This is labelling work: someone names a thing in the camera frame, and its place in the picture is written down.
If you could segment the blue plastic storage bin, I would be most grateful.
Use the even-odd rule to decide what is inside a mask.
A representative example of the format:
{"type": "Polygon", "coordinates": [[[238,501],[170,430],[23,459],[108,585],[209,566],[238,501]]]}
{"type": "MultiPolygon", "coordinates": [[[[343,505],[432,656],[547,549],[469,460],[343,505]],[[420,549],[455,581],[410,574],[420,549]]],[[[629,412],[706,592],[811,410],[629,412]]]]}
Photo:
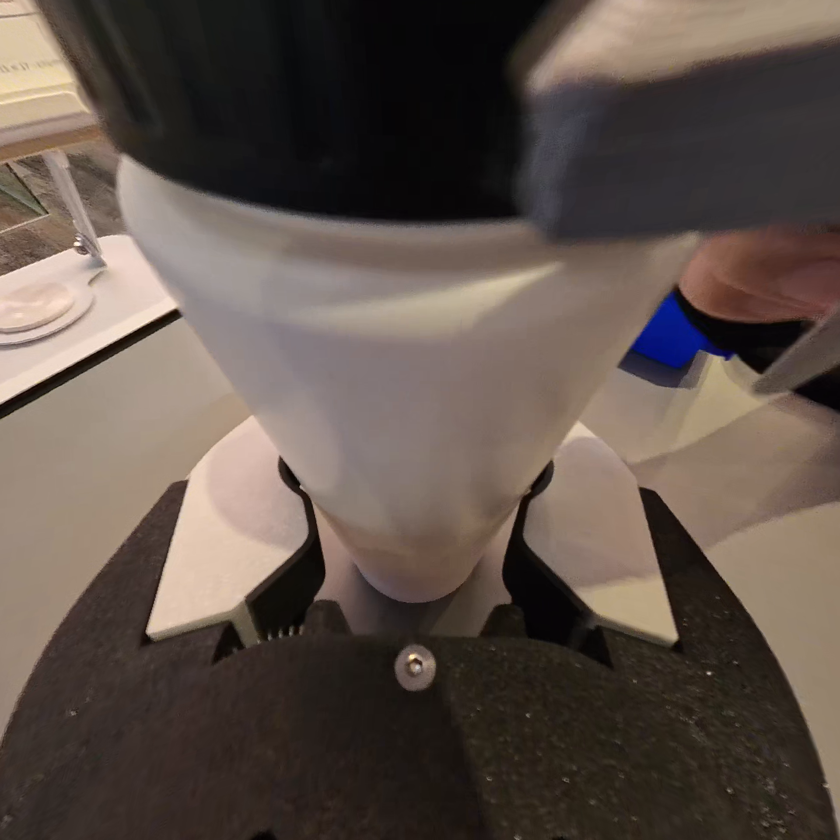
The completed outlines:
{"type": "Polygon", "coordinates": [[[675,290],[662,300],[631,345],[629,353],[675,371],[685,369],[699,354],[716,356],[725,361],[734,355],[713,344],[692,325],[679,305],[675,290]]]}

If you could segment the black bottle lid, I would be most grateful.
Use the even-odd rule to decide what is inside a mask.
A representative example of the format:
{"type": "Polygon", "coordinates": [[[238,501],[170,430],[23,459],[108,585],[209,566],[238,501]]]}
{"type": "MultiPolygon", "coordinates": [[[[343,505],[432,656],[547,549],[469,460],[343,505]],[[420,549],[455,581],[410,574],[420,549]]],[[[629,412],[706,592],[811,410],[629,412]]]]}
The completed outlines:
{"type": "Polygon", "coordinates": [[[117,148],[296,214],[512,217],[508,58],[546,2],[38,2],[117,148]]]}

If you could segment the printed instruction sheet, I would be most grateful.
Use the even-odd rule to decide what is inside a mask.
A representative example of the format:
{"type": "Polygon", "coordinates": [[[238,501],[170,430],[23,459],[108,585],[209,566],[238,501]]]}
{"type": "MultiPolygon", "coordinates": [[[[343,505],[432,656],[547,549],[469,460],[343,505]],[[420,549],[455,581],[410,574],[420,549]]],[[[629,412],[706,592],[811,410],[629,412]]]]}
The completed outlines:
{"type": "Polygon", "coordinates": [[[79,107],[77,79],[35,2],[1,2],[1,102],[11,106],[70,97],[79,107]]]}

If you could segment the instruction sheet on stand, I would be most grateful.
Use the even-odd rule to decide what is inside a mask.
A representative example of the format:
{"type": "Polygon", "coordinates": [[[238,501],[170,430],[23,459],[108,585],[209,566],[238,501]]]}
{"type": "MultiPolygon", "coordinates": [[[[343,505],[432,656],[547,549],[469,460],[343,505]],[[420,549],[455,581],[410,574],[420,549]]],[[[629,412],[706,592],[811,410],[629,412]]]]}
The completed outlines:
{"type": "Polygon", "coordinates": [[[4,411],[96,354],[177,315],[131,237],[96,233],[88,212],[92,200],[81,196],[67,153],[98,137],[78,81],[77,87],[77,108],[70,97],[5,107],[1,102],[2,233],[49,217],[45,198],[13,168],[35,159],[46,169],[72,234],[68,249],[2,273],[4,411]]]}

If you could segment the white plastic bottle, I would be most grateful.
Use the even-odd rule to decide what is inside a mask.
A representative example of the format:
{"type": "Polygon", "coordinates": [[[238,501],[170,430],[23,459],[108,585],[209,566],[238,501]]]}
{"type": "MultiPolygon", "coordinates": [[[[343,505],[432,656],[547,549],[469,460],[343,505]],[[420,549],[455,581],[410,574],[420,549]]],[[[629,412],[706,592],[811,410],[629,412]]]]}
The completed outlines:
{"type": "Polygon", "coordinates": [[[364,578],[409,603],[466,581],[700,239],[331,221],[128,156],[118,193],[143,257],[364,578]]]}

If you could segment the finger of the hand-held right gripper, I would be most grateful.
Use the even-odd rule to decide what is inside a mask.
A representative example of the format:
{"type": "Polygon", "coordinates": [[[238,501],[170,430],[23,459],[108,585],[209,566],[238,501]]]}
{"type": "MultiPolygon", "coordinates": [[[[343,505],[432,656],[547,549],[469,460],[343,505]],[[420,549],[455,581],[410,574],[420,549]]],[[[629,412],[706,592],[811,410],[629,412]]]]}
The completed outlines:
{"type": "Polygon", "coordinates": [[[549,239],[838,225],[838,1],[549,2],[515,79],[549,239]]]}

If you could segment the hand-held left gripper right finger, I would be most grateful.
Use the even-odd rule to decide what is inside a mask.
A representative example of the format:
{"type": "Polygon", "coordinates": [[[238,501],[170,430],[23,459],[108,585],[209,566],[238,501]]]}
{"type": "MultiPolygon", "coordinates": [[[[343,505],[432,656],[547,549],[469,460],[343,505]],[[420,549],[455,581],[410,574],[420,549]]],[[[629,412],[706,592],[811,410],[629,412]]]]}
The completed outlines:
{"type": "Polygon", "coordinates": [[[613,631],[677,643],[640,487],[585,425],[573,425],[508,525],[502,583],[529,639],[597,648],[613,631]]]}

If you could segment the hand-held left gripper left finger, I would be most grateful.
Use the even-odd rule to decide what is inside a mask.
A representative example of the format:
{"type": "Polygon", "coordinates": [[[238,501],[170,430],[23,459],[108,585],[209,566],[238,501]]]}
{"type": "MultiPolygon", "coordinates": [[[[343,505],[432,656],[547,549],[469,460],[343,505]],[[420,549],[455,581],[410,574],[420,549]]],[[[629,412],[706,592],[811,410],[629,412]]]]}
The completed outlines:
{"type": "Polygon", "coordinates": [[[250,418],[187,479],[146,635],[230,625],[250,647],[294,634],[325,564],[311,500],[250,418]]]}

